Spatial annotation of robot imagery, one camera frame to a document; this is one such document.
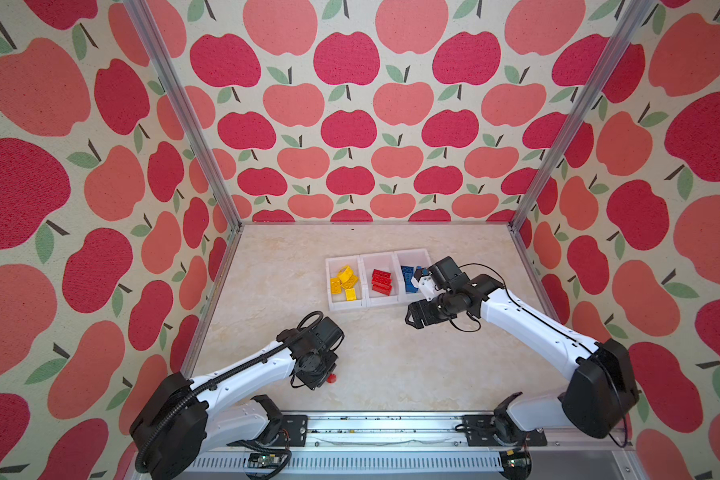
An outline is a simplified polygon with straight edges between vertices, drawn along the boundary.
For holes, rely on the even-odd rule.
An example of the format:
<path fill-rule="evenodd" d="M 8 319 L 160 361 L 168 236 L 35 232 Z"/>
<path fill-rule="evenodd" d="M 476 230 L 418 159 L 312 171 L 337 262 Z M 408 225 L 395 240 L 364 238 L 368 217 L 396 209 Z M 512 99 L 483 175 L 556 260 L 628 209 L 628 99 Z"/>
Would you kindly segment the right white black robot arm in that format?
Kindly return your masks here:
<path fill-rule="evenodd" d="M 487 431 L 504 446 L 524 442 L 532 431 L 575 427 L 595 439 L 612 438 L 639 392 L 627 348 L 578 333 L 528 306 L 492 268 L 469 277 L 451 257 L 414 271 L 411 283 L 422 299 L 409 304 L 407 325 L 420 330 L 460 314 L 493 324 L 552 365 L 566 380 L 561 390 L 537 395 L 516 392 L 494 408 Z"/>

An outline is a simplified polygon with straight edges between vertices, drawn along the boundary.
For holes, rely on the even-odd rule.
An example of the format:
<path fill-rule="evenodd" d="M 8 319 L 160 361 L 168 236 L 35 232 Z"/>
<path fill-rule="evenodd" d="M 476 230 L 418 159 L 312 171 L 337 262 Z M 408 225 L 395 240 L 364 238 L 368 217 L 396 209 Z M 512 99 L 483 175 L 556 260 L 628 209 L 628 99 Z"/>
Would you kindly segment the small yellow lego brick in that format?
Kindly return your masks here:
<path fill-rule="evenodd" d="M 332 295 L 338 295 L 342 292 L 341 282 L 338 278 L 330 279 L 330 290 Z"/>

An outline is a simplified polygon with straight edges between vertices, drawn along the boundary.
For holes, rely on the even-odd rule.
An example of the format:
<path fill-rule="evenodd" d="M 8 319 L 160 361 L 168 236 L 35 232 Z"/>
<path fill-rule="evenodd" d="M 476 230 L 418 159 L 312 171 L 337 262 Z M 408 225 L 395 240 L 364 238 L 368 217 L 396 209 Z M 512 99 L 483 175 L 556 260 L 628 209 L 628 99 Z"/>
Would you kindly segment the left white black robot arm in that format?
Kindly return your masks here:
<path fill-rule="evenodd" d="M 250 451 L 247 477 L 271 479 L 293 458 L 297 436 L 261 389 L 280 380 L 315 390 L 333 374 L 342 329 L 320 311 L 281 331 L 258 353 L 215 372 L 166 377 L 133 420 L 134 468 L 152 479 L 174 479 L 216 448 Z"/>

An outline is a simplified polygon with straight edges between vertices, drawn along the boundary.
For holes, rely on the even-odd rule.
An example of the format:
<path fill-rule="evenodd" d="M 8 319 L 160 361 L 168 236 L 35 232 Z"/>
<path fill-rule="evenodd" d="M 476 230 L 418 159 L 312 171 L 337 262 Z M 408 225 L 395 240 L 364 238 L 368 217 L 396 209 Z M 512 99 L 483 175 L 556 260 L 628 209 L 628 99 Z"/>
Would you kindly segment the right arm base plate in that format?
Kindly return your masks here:
<path fill-rule="evenodd" d="M 493 415 L 464 415 L 454 427 L 470 447 L 544 447 L 548 445 L 543 431 L 521 431 L 508 418 Z"/>

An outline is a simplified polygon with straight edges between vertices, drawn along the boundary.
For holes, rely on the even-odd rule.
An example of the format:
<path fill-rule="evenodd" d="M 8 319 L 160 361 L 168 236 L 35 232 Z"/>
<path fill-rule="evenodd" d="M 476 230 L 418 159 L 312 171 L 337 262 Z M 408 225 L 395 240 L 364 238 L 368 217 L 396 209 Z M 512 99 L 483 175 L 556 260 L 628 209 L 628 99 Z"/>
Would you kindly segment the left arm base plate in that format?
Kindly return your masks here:
<path fill-rule="evenodd" d="M 308 433 L 307 415 L 284 415 L 270 421 L 263 432 L 252 439 L 266 448 L 304 447 Z"/>

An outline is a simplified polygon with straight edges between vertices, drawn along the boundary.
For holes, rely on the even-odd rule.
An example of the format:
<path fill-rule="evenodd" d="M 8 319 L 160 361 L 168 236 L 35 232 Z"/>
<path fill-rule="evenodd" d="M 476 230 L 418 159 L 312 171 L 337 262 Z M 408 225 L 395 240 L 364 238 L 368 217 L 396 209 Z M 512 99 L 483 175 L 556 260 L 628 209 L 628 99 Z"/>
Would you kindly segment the yellow oval lego piece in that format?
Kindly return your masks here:
<path fill-rule="evenodd" d="M 353 269 L 349 265 L 346 265 L 339 271 L 339 273 L 337 274 L 337 278 L 341 283 L 346 283 L 350 281 L 353 275 Z"/>

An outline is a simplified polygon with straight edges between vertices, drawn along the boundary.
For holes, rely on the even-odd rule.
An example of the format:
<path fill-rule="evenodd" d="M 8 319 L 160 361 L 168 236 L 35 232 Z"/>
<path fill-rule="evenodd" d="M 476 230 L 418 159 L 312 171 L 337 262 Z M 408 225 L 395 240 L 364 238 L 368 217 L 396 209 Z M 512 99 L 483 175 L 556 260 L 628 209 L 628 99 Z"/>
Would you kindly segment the white three-compartment plastic bin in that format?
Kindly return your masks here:
<path fill-rule="evenodd" d="M 423 300 L 414 286 L 417 268 L 431 264 L 426 249 L 369 253 L 325 260 L 331 311 L 386 307 Z"/>

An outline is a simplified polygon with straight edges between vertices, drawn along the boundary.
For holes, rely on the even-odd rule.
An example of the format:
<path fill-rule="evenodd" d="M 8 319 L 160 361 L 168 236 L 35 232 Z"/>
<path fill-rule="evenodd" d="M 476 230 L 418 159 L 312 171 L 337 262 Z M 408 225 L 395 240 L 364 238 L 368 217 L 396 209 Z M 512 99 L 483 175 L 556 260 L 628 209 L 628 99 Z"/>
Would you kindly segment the yellow square lego brick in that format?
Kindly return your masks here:
<path fill-rule="evenodd" d="M 344 284 L 344 289 L 353 289 L 355 285 L 358 283 L 359 279 L 356 275 L 352 275 Z"/>

